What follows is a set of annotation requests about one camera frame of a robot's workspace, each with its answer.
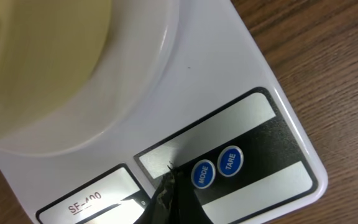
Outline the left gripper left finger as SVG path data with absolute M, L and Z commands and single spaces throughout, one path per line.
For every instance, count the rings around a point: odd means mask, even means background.
M 163 175 L 160 185 L 135 224 L 178 223 L 178 169 L 169 167 Z

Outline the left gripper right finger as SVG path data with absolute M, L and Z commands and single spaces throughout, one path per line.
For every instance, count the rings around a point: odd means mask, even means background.
M 195 194 L 191 180 L 176 169 L 174 178 L 174 223 L 212 224 Z

